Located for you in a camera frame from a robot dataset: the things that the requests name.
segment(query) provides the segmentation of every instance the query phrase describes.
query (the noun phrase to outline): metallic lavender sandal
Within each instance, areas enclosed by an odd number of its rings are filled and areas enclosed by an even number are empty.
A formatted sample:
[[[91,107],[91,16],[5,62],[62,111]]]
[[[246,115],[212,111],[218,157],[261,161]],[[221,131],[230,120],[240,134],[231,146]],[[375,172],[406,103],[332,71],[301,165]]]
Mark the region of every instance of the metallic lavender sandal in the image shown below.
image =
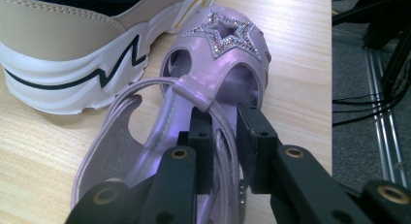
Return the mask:
[[[239,223],[236,106],[247,102],[261,107],[269,62],[263,32],[246,16],[221,6],[198,11],[166,56],[161,78],[132,84],[111,104],[79,168],[73,206],[108,179],[133,187],[154,175],[163,153],[176,145],[181,131],[189,130],[190,113],[197,107],[212,116],[216,155],[212,191],[197,197],[197,223]],[[135,93],[153,84],[162,85],[164,100],[150,136],[140,144],[128,123],[142,102]]]

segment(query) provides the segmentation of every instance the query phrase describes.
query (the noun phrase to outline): silver star decoration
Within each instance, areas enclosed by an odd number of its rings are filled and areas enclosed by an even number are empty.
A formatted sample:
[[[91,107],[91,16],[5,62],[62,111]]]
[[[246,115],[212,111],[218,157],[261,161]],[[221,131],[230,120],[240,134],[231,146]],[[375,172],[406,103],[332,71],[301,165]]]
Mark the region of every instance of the silver star decoration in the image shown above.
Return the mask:
[[[219,27],[225,28],[228,32],[233,29],[236,31],[234,34],[229,33],[228,36],[222,37],[218,30]],[[260,54],[250,38],[250,33],[254,27],[255,25],[251,22],[230,18],[211,11],[208,15],[207,23],[192,28],[184,33],[183,36],[206,37],[214,58],[232,48],[241,48],[261,60]]]

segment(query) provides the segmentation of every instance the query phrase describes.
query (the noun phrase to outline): white sneaker sole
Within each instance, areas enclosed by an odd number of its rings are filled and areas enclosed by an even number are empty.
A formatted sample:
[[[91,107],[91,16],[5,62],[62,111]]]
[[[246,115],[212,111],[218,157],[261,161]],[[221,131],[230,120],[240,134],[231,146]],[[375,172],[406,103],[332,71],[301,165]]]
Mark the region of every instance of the white sneaker sole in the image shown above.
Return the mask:
[[[28,57],[0,41],[0,63],[10,92],[27,105],[54,114],[100,109],[148,64],[150,46],[163,32],[176,33],[187,17],[213,0],[184,0],[141,22],[104,47],[71,61]]]

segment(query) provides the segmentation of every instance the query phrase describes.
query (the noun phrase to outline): beige sneaker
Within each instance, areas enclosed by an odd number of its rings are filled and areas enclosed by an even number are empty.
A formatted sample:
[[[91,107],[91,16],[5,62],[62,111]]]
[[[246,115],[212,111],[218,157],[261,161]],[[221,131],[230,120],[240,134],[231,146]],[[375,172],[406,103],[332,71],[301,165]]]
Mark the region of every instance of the beige sneaker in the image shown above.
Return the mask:
[[[150,45],[213,0],[0,0],[0,63],[12,94],[56,114],[100,109],[148,63]]]

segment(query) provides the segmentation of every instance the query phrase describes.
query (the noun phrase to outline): wooden table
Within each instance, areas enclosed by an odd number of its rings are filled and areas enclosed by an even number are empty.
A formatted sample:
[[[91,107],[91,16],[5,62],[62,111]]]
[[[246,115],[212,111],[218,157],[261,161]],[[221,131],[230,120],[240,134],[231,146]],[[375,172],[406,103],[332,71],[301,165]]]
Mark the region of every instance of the wooden table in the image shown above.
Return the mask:
[[[250,17],[265,33],[272,61],[263,112],[284,144],[309,149],[332,168],[331,0],[216,0]],[[144,77],[156,77],[175,36],[152,46]],[[63,223],[82,157],[107,109],[59,116],[12,96],[0,72],[0,217],[2,223]],[[142,95],[141,121],[155,118],[158,87]],[[136,132],[146,126],[136,125]],[[248,196],[246,223],[274,223],[267,196]]]

